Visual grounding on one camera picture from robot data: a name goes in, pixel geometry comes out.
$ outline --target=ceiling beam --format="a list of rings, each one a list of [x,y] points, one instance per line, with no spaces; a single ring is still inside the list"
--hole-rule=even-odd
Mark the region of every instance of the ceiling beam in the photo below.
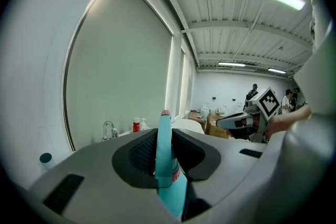
[[[232,61],[233,54],[198,54],[198,58],[201,60],[215,60],[215,61]],[[257,62],[263,65],[268,65],[270,67],[279,67],[280,69],[292,68],[294,65],[287,62],[282,62],[279,60],[268,59],[260,56],[251,55],[237,55],[235,60],[246,61],[246,62]]]
[[[281,79],[281,80],[291,80],[288,77],[277,76],[273,74],[267,73],[259,73],[259,72],[249,72],[249,71],[241,71],[241,70],[218,70],[218,69],[197,69],[197,72],[202,73],[231,73],[231,74],[243,74],[243,75],[250,75],[250,76],[258,76],[258,77],[266,77],[266,78],[273,78],[273,79]]]
[[[238,22],[234,20],[213,20],[211,22],[199,22],[188,24],[188,29],[182,30],[182,32],[188,33],[194,31],[222,29],[222,28],[235,29],[235,30],[242,30],[242,29],[248,30],[250,26],[251,23],[248,22]],[[257,24],[254,27],[253,31],[260,31],[267,34],[273,34],[285,39],[286,41],[297,43],[306,50],[310,51],[312,50],[312,44],[310,44],[309,42],[293,34],[290,34],[288,32],[282,31],[274,27]]]
[[[247,34],[246,34],[243,42],[240,44],[240,46],[237,49],[237,51],[236,51],[235,55],[233,56],[232,60],[234,60],[236,58],[237,54],[240,52],[240,49],[245,45],[245,42],[248,40],[249,35],[252,33],[253,29],[255,28],[255,26],[256,26],[256,24],[258,22],[258,19],[260,17],[261,11],[263,10],[264,4],[265,4],[265,0],[262,0],[262,3],[261,3],[260,8],[259,8],[259,11],[257,12],[257,15],[256,15],[256,17],[255,17],[255,19],[253,21],[253,24],[249,27],[248,32],[247,32]]]
[[[294,69],[294,68],[303,66],[304,64],[305,64],[305,63],[303,62],[303,63],[301,63],[301,64],[299,64],[299,65],[297,65],[297,66],[293,66],[293,67],[291,67],[291,68],[288,68],[288,69],[286,69],[285,71],[289,71],[289,70],[292,70],[292,69]]]

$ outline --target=desk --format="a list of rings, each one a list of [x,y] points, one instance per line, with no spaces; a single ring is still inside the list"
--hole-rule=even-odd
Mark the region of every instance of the desk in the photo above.
[[[209,113],[208,126],[207,126],[207,130],[205,133],[211,136],[229,139],[229,135],[226,134],[227,130],[218,128],[216,126],[216,121],[221,118],[222,118],[221,116],[219,116],[218,114],[214,112]]]
[[[197,112],[190,112],[189,113],[189,116],[188,116],[188,119],[189,120],[193,120],[193,121],[197,121],[201,126],[202,126],[202,129],[204,131],[205,129],[205,124],[206,124],[206,118],[202,118],[200,119],[199,116],[201,116],[200,113],[197,113]]]

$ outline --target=white bottle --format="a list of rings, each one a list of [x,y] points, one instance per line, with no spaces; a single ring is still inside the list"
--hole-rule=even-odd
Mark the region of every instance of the white bottle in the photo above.
[[[145,123],[145,121],[146,121],[145,118],[141,118],[141,122],[140,122],[140,131],[149,129],[148,126],[147,126],[147,124]]]

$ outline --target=black rubber pad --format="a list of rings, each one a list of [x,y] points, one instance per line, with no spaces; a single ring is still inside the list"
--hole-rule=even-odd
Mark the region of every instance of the black rubber pad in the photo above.
[[[254,158],[260,158],[262,155],[262,152],[259,151],[253,151],[253,150],[248,150],[247,148],[241,150],[239,153],[254,157]]]
[[[114,171],[132,187],[157,188],[158,181],[153,175],[157,139],[158,129],[141,131],[137,133],[137,138],[114,153]]]
[[[45,199],[43,204],[55,213],[61,214],[83,180],[82,176],[68,175]]]

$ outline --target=gray robot arm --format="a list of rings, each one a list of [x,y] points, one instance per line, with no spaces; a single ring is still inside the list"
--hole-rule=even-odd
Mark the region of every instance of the gray robot arm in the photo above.
[[[217,120],[216,125],[226,130],[246,129],[247,137],[252,142],[265,142],[264,133],[267,129],[269,119],[279,109],[280,103],[274,91],[268,87],[260,91],[256,96],[245,102],[245,109],[242,113],[236,113]],[[253,126],[253,118],[259,117],[258,129]]]

